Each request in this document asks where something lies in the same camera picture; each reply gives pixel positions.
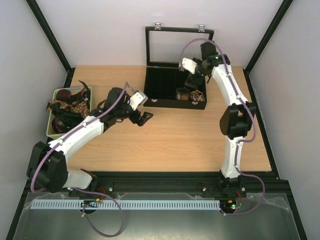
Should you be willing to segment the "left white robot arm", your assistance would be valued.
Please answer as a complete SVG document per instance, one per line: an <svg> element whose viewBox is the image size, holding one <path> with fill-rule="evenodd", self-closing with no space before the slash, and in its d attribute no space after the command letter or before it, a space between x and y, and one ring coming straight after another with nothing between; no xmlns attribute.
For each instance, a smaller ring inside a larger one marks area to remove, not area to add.
<svg viewBox="0 0 320 240"><path fill-rule="evenodd" d="M96 189L98 178L93 173L85 169L69 169L67 163L81 147L116 123L129 119L141 127L153 117L150 112L141 113L138 110L148 97L138 90L129 95L127 88L128 84L124 88L112 88L107 98L69 132L48 143L39 141L34 145L26 173L33 193L36 192L35 186L40 186L40 191L51 193L64 188Z"/></svg>

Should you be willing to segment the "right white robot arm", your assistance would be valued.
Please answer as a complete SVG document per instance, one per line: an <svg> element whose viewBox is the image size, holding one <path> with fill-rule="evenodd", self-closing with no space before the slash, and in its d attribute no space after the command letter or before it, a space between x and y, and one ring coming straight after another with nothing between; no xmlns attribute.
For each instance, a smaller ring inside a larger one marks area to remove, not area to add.
<svg viewBox="0 0 320 240"><path fill-rule="evenodd" d="M218 191L229 196L236 189L232 179L240 176L240 162L243 144L247 142L250 130L256 131L254 115L256 106L242 93L232 72L228 56L218 45L209 39L203 39L200 46L201 59L181 58L179 67L189 72L185 86L197 89L201 84L214 79L226 104L219 127L225 136L225 157L221 167L224 180L218 183Z"/></svg>

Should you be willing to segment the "brown teal patterned tie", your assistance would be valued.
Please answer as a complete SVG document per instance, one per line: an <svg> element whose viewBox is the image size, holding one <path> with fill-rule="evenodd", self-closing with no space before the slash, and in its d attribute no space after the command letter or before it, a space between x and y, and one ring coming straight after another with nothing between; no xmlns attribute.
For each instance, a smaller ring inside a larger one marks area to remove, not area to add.
<svg viewBox="0 0 320 240"><path fill-rule="evenodd" d="M176 99L182 101L188 101L190 99L190 90L186 87L180 87L176 89Z"/></svg>

